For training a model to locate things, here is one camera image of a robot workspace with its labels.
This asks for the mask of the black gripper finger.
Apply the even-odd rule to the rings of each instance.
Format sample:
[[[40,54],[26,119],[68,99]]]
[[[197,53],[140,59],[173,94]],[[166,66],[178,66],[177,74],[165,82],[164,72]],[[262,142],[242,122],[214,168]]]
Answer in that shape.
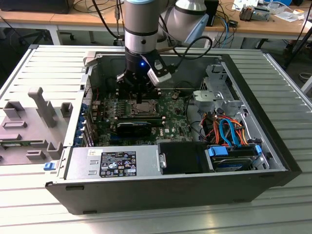
[[[153,84],[146,84],[146,86],[142,87],[139,92],[139,103],[142,103],[142,100],[150,95],[150,93],[155,89]]]
[[[130,98],[136,98],[136,102],[140,103],[140,83],[136,73],[125,70],[117,76],[117,83]]]

